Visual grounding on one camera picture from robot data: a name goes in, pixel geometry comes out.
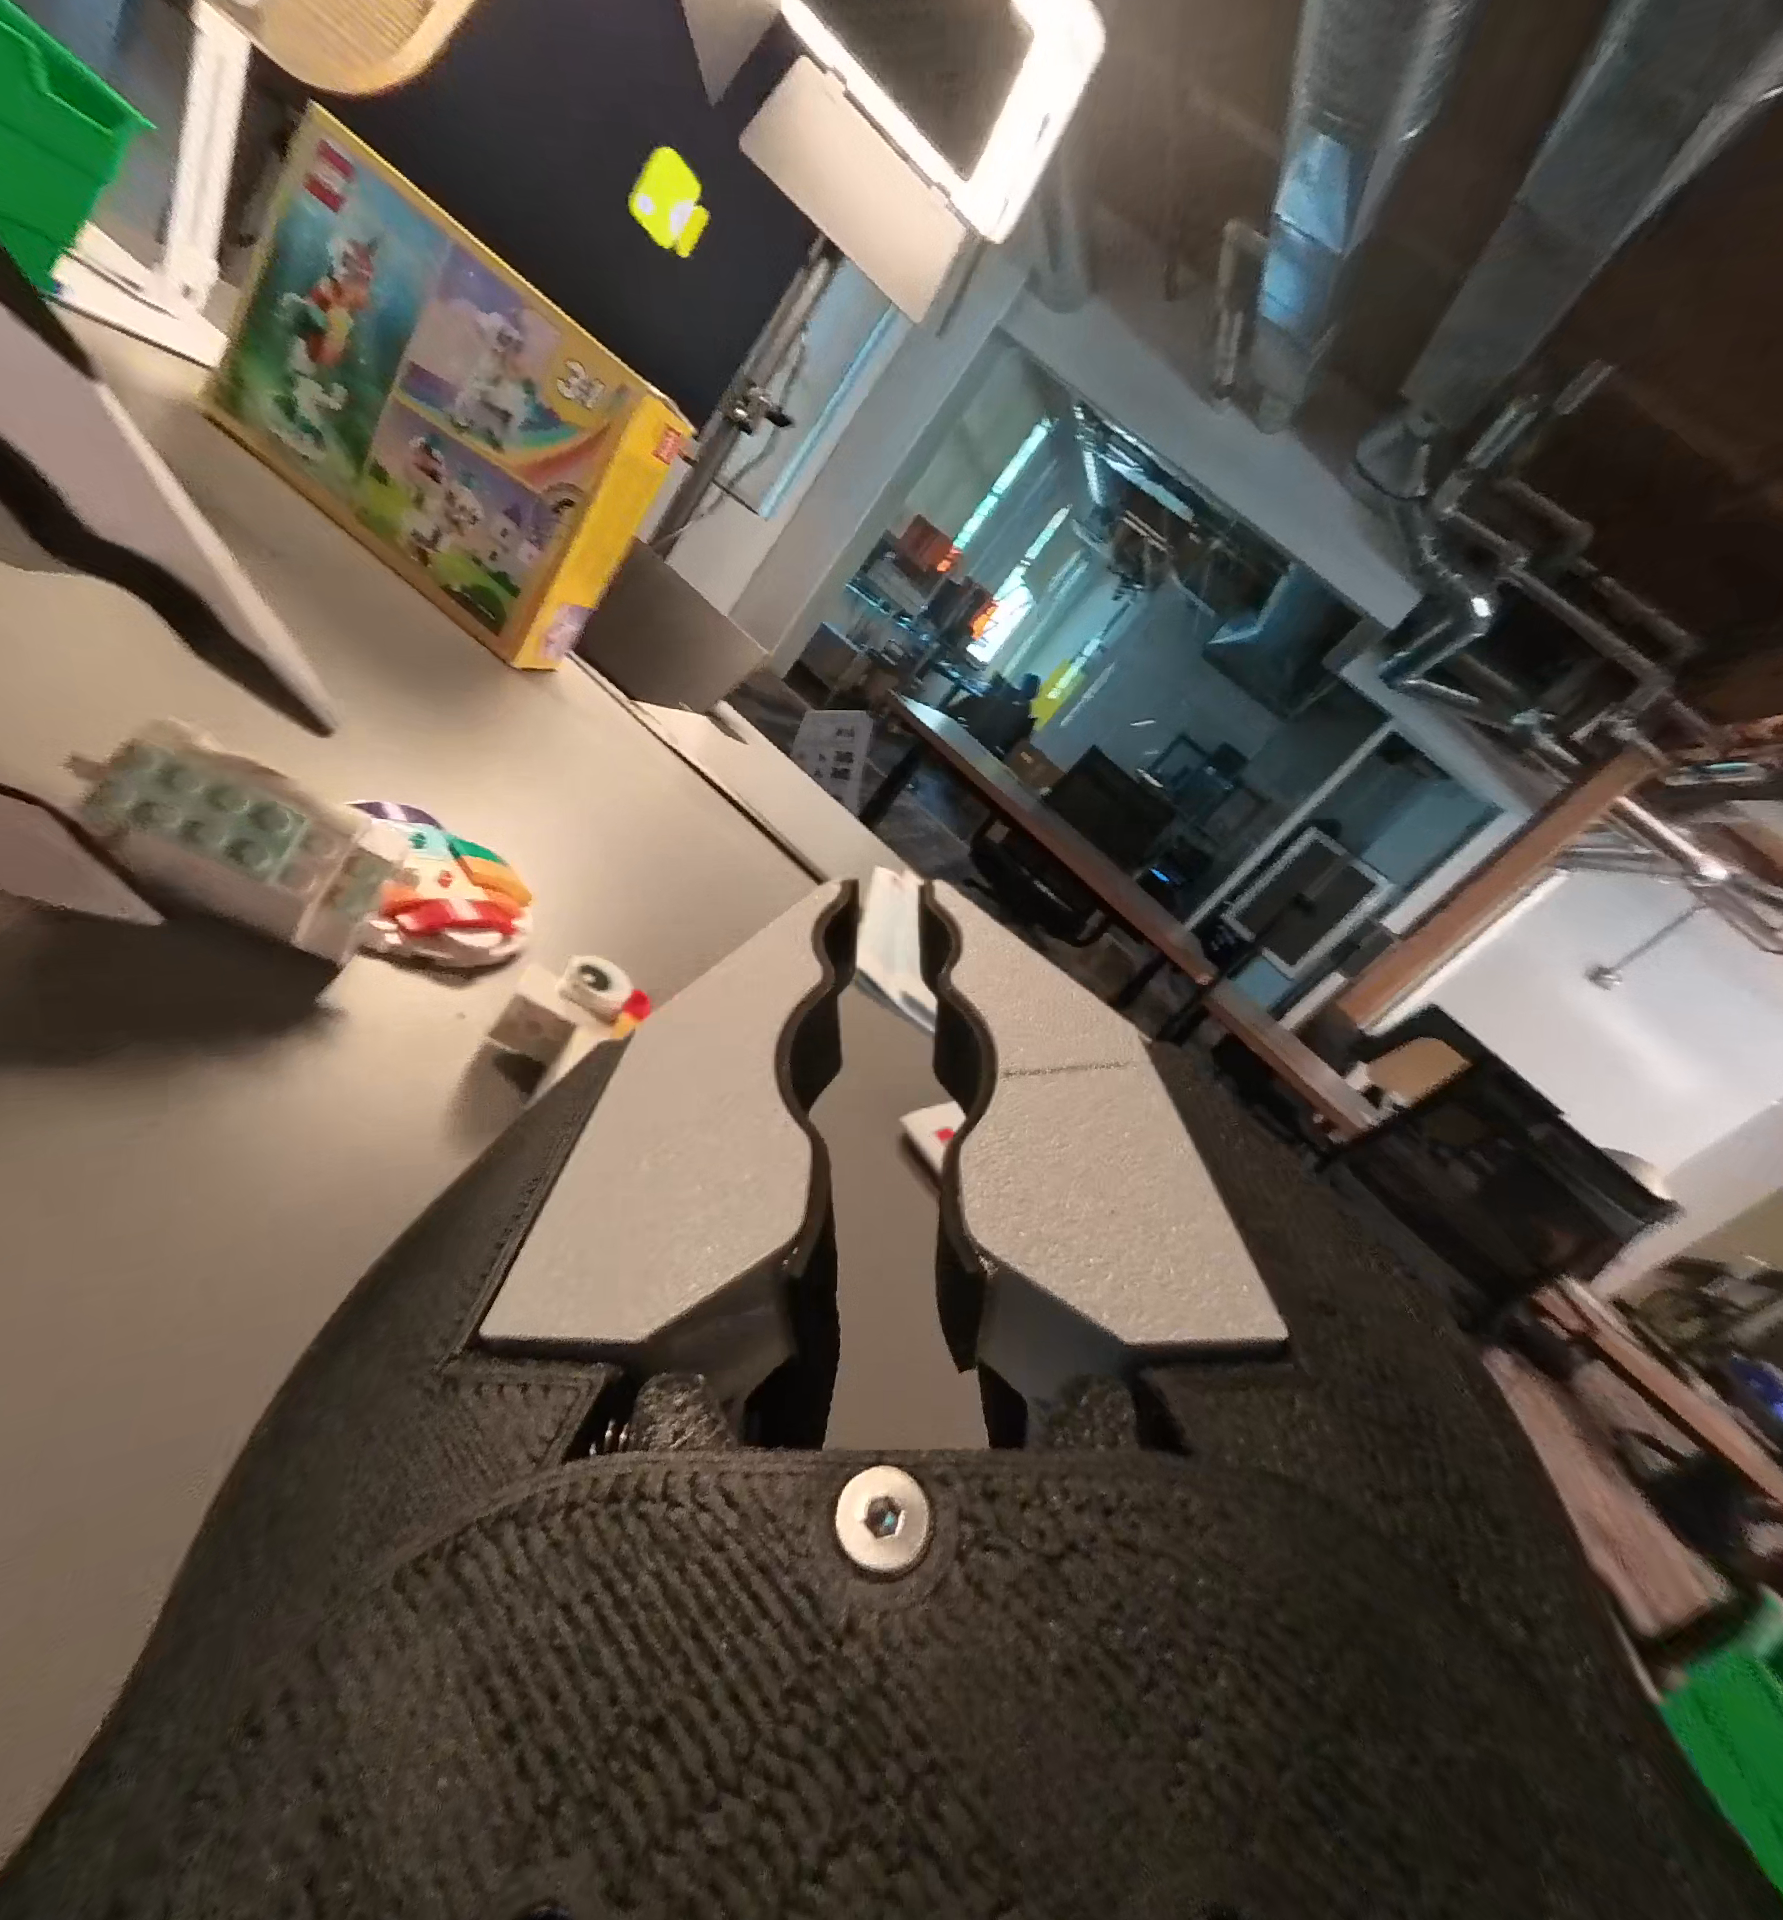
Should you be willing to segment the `instruction booklet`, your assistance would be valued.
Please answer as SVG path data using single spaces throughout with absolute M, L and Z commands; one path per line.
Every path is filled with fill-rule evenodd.
M 855 978 L 874 1005 L 926 1038 L 936 998 L 923 973 L 923 884 L 907 871 L 874 866 L 860 888 Z

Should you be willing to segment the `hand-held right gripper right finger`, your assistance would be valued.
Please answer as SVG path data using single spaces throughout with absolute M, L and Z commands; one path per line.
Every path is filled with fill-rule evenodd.
M 958 1124 L 936 1308 L 960 1372 L 1276 1356 L 1287 1326 L 1142 1036 L 947 884 L 919 947 Z

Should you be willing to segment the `black light stand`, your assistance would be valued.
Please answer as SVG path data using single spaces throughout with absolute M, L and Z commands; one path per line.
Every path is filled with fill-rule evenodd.
M 785 369 L 793 352 L 806 346 L 809 324 L 840 265 L 837 245 L 828 237 L 816 238 L 743 368 L 725 391 L 711 427 L 698 437 L 688 471 L 693 480 L 692 512 L 718 489 L 730 455 L 743 441 L 764 426 L 791 426 Z

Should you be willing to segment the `rainbow lego piece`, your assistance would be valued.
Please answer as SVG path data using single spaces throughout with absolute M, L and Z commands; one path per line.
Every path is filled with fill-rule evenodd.
M 449 973 L 486 973 L 525 955 L 534 895 L 508 860 L 422 807 L 370 798 L 351 807 L 401 841 L 398 872 L 365 925 L 362 953 Z

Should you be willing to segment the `green plastic bin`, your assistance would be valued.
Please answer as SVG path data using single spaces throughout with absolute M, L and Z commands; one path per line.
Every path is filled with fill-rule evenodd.
M 0 246 L 40 298 L 135 135 L 152 121 L 106 80 L 0 2 Z
M 1783 1894 L 1783 1600 L 1666 1693 L 1666 1723 L 1703 1788 Z

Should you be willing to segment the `white stand post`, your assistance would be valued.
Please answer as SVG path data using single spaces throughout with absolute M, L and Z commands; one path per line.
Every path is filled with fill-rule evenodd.
M 189 67 L 156 291 L 164 310 L 202 318 L 222 276 L 254 42 L 232 6 L 190 2 L 189 28 Z

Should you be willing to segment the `dark panel with yellow logo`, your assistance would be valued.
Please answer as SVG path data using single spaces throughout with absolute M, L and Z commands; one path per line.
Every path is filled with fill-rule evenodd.
M 422 73 L 320 100 L 702 427 L 817 238 L 740 144 L 799 51 L 772 22 L 711 100 L 678 2 L 485 2 Z M 708 214 L 688 256 L 631 210 L 661 147 Z

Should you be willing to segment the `colourful lego set box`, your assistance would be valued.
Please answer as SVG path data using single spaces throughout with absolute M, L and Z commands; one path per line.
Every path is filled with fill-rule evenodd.
M 684 413 L 323 105 L 205 419 L 514 670 L 553 672 L 692 449 Z

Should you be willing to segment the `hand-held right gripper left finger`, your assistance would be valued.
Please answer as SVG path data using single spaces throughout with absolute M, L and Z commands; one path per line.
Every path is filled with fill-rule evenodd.
M 809 1352 L 855 886 L 816 888 L 621 1044 L 483 1321 L 494 1350 Z

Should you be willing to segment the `wooden workbench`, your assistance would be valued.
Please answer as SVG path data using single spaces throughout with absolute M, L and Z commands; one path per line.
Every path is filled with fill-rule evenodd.
M 1642 1658 L 1688 1660 L 1783 1600 L 1783 1452 L 1577 1287 L 1481 1331 L 1597 1586 Z

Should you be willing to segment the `round wooden board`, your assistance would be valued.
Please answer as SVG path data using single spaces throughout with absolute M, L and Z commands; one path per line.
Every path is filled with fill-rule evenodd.
M 425 73 L 475 2 L 230 4 L 254 48 L 315 94 L 370 96 Z

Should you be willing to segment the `silver ventilation duct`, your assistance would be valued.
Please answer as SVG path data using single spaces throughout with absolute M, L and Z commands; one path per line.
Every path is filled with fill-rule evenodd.
M 1422 500 L 1432 461 L 1510 395 L 1617 255 L 1778 98 L 1783 2 L 1613 4 L 1407 374 L 1400 408 L 1360 441 L 1360 491 Z
M 1281 166 L 1261 229 L 1227 222 L 1213 282 L 1210 392 L 1267 433 L 1311 398 L 1356 255 L 1468 40 L 1461 2 L 1306 2 Z

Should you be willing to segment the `white and green lego assembly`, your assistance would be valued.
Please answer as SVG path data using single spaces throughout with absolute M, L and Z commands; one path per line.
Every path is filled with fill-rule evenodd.
M 398 830 L 157 721 L 69 761 L 78 820 L 152 898 L 167 898 L 340 970 L 407 876 Z

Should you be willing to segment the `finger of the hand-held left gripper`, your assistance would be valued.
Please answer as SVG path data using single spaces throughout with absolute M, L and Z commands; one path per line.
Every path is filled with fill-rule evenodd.
M 318 738 L 337 730 L 278 614 L 1 245 L 0 505 L 48 559 L 133 595 L 241 692 Z
M 119 925 L 157 925 L 111 855 L 62 807 L 0 780 L 0 895 Z

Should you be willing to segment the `long wooden table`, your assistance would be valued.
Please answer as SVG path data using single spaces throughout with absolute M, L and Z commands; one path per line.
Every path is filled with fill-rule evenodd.
M 1158 976 L 1174 973 L 1191 993 L 1161 1027 L 1162 1044 L 1187 1044 L 1212 1027 L 1219 1042 L 1236 1044 L 1281 1088 L 1300 1113 L 1302 1129 L 1323 1131 L 1326 1140 L 1357 1140 L 1380 1124 L 1364 1092 L 1291 1028 L 1225 984 L 1183 923 L 1094 848 L 1047 797 L 1026 788 L 966 724 L 903 695 L 888 699 L 884 721 L 903 739 L 903 752 L 865 802 L 862 826 L 877 828 L 886 817 L 919 765 L 938 768 L 983 814 L 973 844 L 1000 833 L 1032 848 L 1039 862 L 1064 876 L 1091 908 L 1086 939 L 1112 929 L 1145 948 L 1143 967 L 1126 979 L 1111 1008 L 1132 1008 Z

